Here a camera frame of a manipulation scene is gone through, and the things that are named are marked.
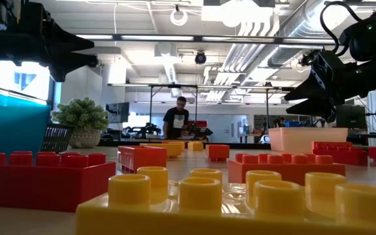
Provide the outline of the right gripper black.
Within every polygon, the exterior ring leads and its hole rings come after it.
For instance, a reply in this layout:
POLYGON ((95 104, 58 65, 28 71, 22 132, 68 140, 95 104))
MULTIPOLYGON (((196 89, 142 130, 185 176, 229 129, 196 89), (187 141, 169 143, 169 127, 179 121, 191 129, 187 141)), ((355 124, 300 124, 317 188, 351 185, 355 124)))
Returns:
POLYGON ((323 51, 311 65, 309 77, 285 95, 286 101, 307 99, 286 109, 288 114, 318 116, 331 123, 336 106, 351 97, 365 97, 376 89, 376 59, 343 63, 335 53, 323 51))

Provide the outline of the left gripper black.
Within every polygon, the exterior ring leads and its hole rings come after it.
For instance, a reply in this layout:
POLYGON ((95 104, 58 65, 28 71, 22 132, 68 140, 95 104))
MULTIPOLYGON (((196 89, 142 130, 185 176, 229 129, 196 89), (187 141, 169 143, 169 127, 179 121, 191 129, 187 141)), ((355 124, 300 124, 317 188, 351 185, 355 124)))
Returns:
POLYGON ((0 5, 0 61, 17 66, 24 61, 40 63, 56 82, 64 82, 68 73, 81 67, 97 66, 97 56, 78 53, 62 55, 54 65, 54 54, 90 49, 94 42, 63 30, 43 5, 21 5, 18 17, 14 9, 0 5))

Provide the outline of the long orange toy brick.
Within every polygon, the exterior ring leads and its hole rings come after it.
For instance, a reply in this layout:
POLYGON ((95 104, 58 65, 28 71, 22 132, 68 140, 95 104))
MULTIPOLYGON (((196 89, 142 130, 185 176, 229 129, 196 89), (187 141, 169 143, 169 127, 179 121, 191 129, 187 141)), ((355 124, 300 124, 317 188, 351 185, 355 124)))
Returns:
POLYGON ((345 176, 345 166, 335 164, 330 155, 307 153, 281 155, 260 153, 258 155, 238 153, 235 160, 228 160, 228 182, 245 183, 246 173, 252 170, 266 170, 281 174, 283 180, 304 185, 305 174, 321 172, 345 176))

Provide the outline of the long red toy brick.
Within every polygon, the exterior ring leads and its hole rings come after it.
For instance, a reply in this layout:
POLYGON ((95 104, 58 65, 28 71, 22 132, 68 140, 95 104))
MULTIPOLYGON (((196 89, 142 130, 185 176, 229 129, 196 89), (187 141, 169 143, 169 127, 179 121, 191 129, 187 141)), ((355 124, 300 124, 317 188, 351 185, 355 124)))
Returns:
POLYGON ((0 207, 75 212, 115 174, 103 153, 0 153, 0 207))

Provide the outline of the orange translucent plastic bin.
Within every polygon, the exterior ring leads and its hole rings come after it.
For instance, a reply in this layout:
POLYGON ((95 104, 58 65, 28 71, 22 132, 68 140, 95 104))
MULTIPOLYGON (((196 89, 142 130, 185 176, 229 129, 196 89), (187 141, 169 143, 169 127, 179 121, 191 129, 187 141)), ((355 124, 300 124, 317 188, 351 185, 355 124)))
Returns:
POLYGON ((269 129, 272 151, 310 153, 312 142, 345 142, 348 128, 279 127, 269 129))

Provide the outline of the black desk monitor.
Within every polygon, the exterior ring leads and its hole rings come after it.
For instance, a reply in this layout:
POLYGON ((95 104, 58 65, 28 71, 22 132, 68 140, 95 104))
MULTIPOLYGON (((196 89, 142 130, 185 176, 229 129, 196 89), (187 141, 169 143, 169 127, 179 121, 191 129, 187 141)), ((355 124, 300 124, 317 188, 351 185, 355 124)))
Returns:
POLYGON ((365 107, 350 104, 336 106, 336 126, 348 129, 365 129, 367 127, 365 107))

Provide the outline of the bright screen with blue logo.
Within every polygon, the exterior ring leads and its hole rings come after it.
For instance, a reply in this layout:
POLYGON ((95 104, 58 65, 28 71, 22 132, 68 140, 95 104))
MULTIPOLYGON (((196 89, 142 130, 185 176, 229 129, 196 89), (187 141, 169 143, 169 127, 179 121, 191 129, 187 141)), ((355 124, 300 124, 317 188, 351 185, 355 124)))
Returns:
POLYGON ((16 66, 11 61, 0 61, 0 94, 47 104, 50 88, 48 68, 34 62, 16 66))

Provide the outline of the green potted plant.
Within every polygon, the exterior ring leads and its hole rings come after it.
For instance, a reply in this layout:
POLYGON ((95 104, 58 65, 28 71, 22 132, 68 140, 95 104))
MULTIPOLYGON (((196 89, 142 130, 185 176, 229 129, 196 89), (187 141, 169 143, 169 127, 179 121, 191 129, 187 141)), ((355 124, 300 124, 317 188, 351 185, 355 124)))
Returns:
POLYGON ((107 130, 108 112, 89 97, 72 99, 67 104, 58 104, 52 111, 52 121, 74 127, 69 146, 94 148, 101 140, 101 132, 107 130))

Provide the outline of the black mesh basket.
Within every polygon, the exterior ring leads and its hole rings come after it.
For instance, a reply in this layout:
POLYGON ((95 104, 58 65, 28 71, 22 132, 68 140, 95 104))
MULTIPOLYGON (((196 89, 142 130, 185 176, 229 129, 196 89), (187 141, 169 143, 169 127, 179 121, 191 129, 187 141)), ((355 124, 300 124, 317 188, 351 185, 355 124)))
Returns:
POLYGON ((42 141, 41 151, 64 152, 73 134, 74 127, 70 125, 49 123, 42 141))

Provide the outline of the blue plastic tray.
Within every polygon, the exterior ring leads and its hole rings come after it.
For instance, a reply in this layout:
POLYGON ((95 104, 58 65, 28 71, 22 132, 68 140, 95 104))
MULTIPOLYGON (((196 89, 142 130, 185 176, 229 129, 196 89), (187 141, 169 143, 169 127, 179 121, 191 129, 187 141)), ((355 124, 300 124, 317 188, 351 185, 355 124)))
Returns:
POLYGON ((0 153, 40 151, 51 108, 0 95, 0 153))

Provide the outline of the red background machine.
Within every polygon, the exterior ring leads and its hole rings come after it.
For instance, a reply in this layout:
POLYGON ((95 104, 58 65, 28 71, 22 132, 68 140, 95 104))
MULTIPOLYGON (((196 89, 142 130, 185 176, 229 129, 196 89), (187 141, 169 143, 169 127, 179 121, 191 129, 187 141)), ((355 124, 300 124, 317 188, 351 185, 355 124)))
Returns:
POLYGON ((191 136, 192 140, 201 140, 205 142, 209 142, 209 136, 213 134, 208 128, 208 122, 200 120, 188 121, 187 133, 191 136))

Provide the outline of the black overhead light bar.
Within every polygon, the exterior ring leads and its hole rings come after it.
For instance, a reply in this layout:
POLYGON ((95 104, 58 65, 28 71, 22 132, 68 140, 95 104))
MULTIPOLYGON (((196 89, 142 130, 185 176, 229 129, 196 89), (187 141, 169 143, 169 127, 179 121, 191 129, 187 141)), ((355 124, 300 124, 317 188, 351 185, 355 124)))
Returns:
POLYGON ((280 44, 304 46, 332 46, 333 39, 328 38, 296 38, 267 36, 211 36, 211 35, 147 35, 147 34, 77 34, 87 40, 97 41, 129 41, 129 42, 192 42, 192 43, 240 43, 240 44, 280 44))

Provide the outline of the silver ventilation duct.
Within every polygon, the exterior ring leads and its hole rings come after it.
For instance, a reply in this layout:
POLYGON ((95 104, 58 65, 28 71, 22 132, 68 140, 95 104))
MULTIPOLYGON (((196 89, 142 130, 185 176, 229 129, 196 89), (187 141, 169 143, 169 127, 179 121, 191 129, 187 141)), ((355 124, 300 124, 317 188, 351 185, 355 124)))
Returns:
POLYGON ((268 58, 269 67, 282 67, 305 46, 315 46, 316 38, 322 38, 326 32, 320 23, 322 9, 329 0, 305 0, 288 22, 280 29, 278 36, 282 44, 272 51, 268 58))

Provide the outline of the dark wall monitor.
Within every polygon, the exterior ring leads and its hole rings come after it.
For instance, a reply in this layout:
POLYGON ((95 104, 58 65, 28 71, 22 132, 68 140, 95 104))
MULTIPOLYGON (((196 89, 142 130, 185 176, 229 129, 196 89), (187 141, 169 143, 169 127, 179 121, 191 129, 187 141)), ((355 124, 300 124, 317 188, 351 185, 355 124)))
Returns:
POLYGON ((125 123, 129 118, 129 103, 120 102, 114 104, 106 104, 108 112, 108 120, 110 123, 125 123))

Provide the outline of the black background station frame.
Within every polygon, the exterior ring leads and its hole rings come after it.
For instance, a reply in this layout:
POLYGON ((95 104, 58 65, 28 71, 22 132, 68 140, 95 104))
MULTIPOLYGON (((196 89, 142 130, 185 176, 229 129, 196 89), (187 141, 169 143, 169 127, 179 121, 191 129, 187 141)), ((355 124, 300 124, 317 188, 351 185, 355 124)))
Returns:
POLYGON ((162 89, 163 87, 166 87, 168 89, 195 89, 195 93, 192 93, 194 97, 194 104, 195 104, 195 132, 198 129, 198 121, 197 121, 197 114, 198 114, 198 90, 200 88, 208 88, 208 89, 217 89, 218 91, 225 91, 226 89, 250 89, 250 90, 263 90, 264 94, 266 96, 266 113, 268 114, 269 109, 269 91, 292 91, 293 87, 282 87, 282 86, 232 86, 232 85, 196 85, 196 84, 117 84, 117 83, 111 83, 107 84, 107 86, 112 87, 149 87, 150 88, 150 94, 149 94, 149 122, 151 122, 151 113, 152 113, 152 104, 153 104, 153 97, 155 94, 153 93, 153 88, 159 87, 159 89, 162 89))

